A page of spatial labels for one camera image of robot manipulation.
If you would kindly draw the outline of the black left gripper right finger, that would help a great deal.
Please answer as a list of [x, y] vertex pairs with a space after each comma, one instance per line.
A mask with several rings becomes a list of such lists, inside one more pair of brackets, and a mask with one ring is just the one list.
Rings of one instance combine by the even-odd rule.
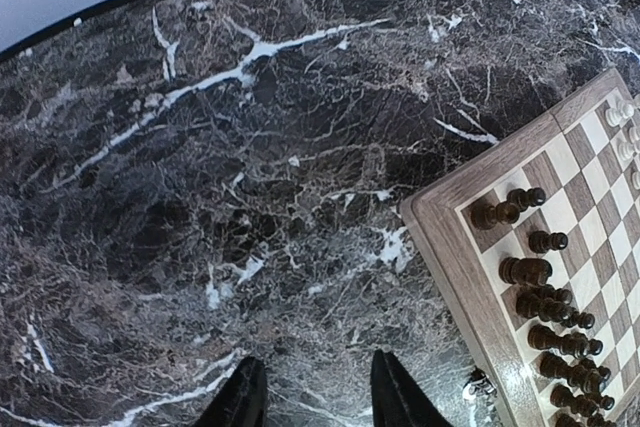
[[374, 352], [370, 385], [375, 427], [450, 426], [393, 352]]

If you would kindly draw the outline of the dark wooden chess rook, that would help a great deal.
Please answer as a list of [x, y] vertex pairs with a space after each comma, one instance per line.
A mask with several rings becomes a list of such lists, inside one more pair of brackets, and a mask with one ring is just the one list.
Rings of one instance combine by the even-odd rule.
[[471, 211], [471, 221], [479, 230], [490, 230], [498, 224], [514, 224], [519, 218], [519, 207], [508, 201], [496, 205], [479, 204]]

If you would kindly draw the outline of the dark wooden chess knight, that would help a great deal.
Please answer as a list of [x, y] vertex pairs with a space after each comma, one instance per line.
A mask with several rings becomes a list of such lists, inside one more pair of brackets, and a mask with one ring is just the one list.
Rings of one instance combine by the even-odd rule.
[[559, 299], [540, 297], [533, 291], [521, 293], [516, 301], [516, 313], [526, 319], [540, 318], [543, 322], [563, 322], [570, 318], [571, 308], [567, 302], [573, 300], [573, 294], [560, 289]]
[[509, 284], [543, 286], [552, 274], [551, 264], [541, 258], [507, 257], [499, 265], [500, 278]]

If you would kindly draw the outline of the dark wooden chess pawn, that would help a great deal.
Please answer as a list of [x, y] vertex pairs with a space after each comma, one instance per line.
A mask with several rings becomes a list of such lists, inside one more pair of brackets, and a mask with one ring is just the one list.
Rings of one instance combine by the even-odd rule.
[[546, 199], [546, 192], [541, 187], [533, 187], [528, 190], [517, 188], [507, 194], [507, 201], [516, 205], [520, 212], [539, 207], [546, 202]]
[[566, 320], [565, 326], [567, 328], [579, 327], [581, 329], [589, 330], [595, 324], [595, 317], [588, 312], [579, 312], [574, 310], [570, 317]]
[[568, 246], [568, 241], [568, 236], [565, 233], [547, 233], [538, 230], [529, 236], [529, 247], [535, 253], [545, 254], [548, 251], [564, 250]]
[[603, 351], [604, 344], [598, 339], [585, 338], [582, 339], [581, 342], [586, 346], [586, 352], [588, 355], [597, 356]]

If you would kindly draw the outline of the dark wooden chess king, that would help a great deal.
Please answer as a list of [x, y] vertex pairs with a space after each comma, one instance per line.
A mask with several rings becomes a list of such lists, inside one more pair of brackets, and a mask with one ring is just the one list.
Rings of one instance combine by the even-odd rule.
[[571, 366], [550, 352], [542, 355], [540, 374], [547, 378], [564, 379], [570, 387], [578, 387], [587, 394], [601, 393], [606, 387], [606, 380], [598, 370], [582, 365]]

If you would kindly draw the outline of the dark wooden chess bishop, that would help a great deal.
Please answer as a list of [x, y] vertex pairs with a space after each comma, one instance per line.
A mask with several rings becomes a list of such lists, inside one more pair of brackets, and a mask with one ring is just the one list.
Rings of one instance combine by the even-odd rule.
[[550, 402], [556, 407], [568, 407], [573, 414], [592, 417], [598, 410], [611, 410], [615, 406], [615, 399], [599, 393], [587, 393], [574, 396], [563, 385], [556, 385], [551, 392]]

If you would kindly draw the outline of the wooden folding chess board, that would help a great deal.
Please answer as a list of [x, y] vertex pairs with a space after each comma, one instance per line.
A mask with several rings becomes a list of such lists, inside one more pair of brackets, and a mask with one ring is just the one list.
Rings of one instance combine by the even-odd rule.
[[[605, 120], [618, 99], [636, 107], [625, 132], [639, 132], [638, 99], [609, 69], [401, 205], [474, 361], [496, 388], [506, 425], [553, 426], [562, 414], [550, 402], [557, 380], [540, 374], [543, 352], [527, 341], [530, 328], [544, 322], [516, 313], [524, 287], [499, 276], [505, 258], [532, 256], [529, 236], [538, 230], [569, 239], [564, 250], [542, 254], [553, 268], [544, 289], [569, 290], [573, 308], [595, 317], [591, 329], [573, 332], [604, 344], [592, 360], [610, 370], [603, 394], [615, 406], [598, 418], [617, 423], [639, 396], [639, 153], [630, 164], [618, 157], [621, 129]], [[546, 192], [546, 202], [520, 212], [516, 223], [473, 225], [476, 205], [533, 187]]]

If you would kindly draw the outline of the dark wooden chess queen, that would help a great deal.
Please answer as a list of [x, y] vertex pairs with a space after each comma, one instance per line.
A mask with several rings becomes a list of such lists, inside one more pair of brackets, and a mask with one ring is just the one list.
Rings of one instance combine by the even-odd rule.
[[534, 349], [556, 349], [562, 355], [570, 355], [577, 359], [585, 358], [589, 353], [589, 344], [586, 340], [571, 334], [560, 336], [549, 327], [540, 324], [530, 328], [527, 341]]

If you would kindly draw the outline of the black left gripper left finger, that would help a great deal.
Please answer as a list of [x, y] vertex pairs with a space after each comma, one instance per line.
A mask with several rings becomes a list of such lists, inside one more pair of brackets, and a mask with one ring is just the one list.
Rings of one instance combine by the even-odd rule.
[[245, 357], [194, 423], [195, 427], [262, 427], [267, 419], [264, 363]]

